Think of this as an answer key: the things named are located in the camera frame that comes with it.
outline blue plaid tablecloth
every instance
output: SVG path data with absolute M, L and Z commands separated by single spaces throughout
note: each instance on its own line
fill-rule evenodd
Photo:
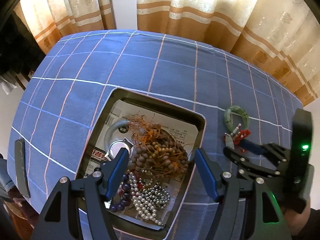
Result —
M 10 135 L 8 172 L 16 182 L 14 142 L 26 142 L 30 204 L 41 212 L 62 176 L 75 177 L 86 142 L 116 87 L 148 94 L 206 118 L 202 146 L 224 171 L 237 171 L 222 153 L 224 110 L 242 106 L 250 116 L 250 140 L 290 147 L 291 120 L 302 108 L 295 95 L 257 67 L 210 45 L 159 33 L 111 30 L 63 37 L 28 84 Z M 272 168 L 259 156 L 254 163 Z M 205 238 L 217 205 L 195 170 L 168 239 Z M 239 202 L 234 239 L 239 238 L 244 201 Z M 91 239 L 80 212 L 84 239 Z M 121 240 L 137 239 L 116 231 Z

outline beige curtain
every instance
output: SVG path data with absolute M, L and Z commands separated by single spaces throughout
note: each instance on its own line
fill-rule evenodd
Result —
M 15 12 L 45 53 L 63 36 L 115 28 L 109 0 L 21 0 Z
M 320 27 L 303 0 L 137 0 L 137 20 L 255 64 L 304 105 L 318 97 Z

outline silver bolt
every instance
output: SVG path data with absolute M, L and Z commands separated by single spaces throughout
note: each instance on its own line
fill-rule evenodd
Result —
M 264 183 L 264 179 L 263 178 L 257 178 L 256 181 L 259 184 L 263 184 Z
M 228 171 L 225 171 L 224 173 L 222 173 L 222 176 L 225 178 L 231 178 L 231 173 Z
M 68 178 L 62 177 L 59 181 L 60 181 L 60 183 L 66 183 L 68 181 Z
M 101 176 L 101 172 L 100 171 L 95 171 L 94 173 L 92 173 L 92 176 L 94 176 L 95 178 L 98 178 Z

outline purple bead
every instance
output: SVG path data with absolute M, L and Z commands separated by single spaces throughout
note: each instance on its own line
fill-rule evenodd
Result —
M 122 189 L 126 192 L 130 192 L 131 186 L 127 183 L 122 184 Z
M 114 205 L 114 204 L 111 204 L 110 207 L 109 207 L 109 209 L 110 209 L 110 211 L 113 212 L 113 213 L 117 212 L 117 206 Z
M 121 206 L 120 204 L 118 204 L 118 205 L 117 205 L 117 210 L 118 210 L 118 211 L 123 211 L 123 210 L 124 210 L 124 207 Z
M 131 198 L 131 194 L 128 192 L 124 192 L 124 193 L 122 193 L 122 197 L 123 198 Z
M 130 200 L 129 199 L 121 199 L 120 200 L 120 202 L 119 202 L 119 204 L 121 205 L 121 206 L 123 206 L 123 207 L 127 207 L 127 206 L 129 206 L 130 205 Z
M 127 182 L 129 180 L 129 175 L 128 174 L 124 174 L 123 176 L 122 176 L 122 181 L 123 182 Z

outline newspaper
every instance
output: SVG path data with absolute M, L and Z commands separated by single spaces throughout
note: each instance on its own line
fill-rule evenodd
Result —
M 113 105 L 110 111 L 110 114 L 107 117 L 106 122 L 102 128 L 102 131 L 99 135 L 95 150 L 92 153 L 92 157 L 87 167 L 86 176 L 90 174 L 89 172 L 92 173 L 94 168 L 96 167 L 95 165 L 99 166 L 100 161 L 102 161 L 102 159 L 100 158 L 101 157 L 100 153 L 105 153 L 105 151 L 107 150 L 104 148 L 103 141 L 104 141 L 105 133 L 107 132 L 109 127 L 113 123 L 119 120 L 126 119 L 126 117 L 135 115 L 135 114 L 144 115 L 146 120 L 150 121 L 151 123 L 154 123 L 154 124 L 160 123 L 162 129 L 166 130 L 174 138 L 176 142 L 179 142 L 182 144 L 182 146 L 184 146 L 184 149 L 186 150 L 186 152 L 189 154 L 189 157 L 190 157 L 190 153 L 193 149 L 194 143 L 196 141 L 196 137 L 198 135 L 198 130 L 195 125 L 192 125 L 190 123 L 186 123 L 184 121 L 180 121 L 171 117 L 167 117 L 163 114 L 158 114 L 153 111 L 118 100 Z M 132 136 L 131 131 L 129 131 L 125 127 L 121 127 L 116 132 L 114 132 L 112 136 L 112 141 L 123 140 L 124 137 L 131 139 L 131 136 Z M 170 215 L 170 212 L 173 208 L 175 199 L 181 187 L 182 179 L 183 178 L 180 177 L 180 179 L 170 179 L 169 181 L 166 182 L 167 191 L 171 195 L 171 200 L 165 209 L 160 210 L 157 213 L 159 218 L 164 224 L 166 223 Z M 119 202 L 119 200 L 120 198 L 117 194 L 114 197 L 114 202 L 117 203 Z M 117 212 L 115 214 L 133 223 L 143 225 L 148 228 L 159 229 L 159 226 L 155 225 L 152 221 L 146 222 L 146 220 L 142 220 L 142 218 L 138 216 L 137 211 L 135 210 L 134 207 L 129 207 L 124 211 Z

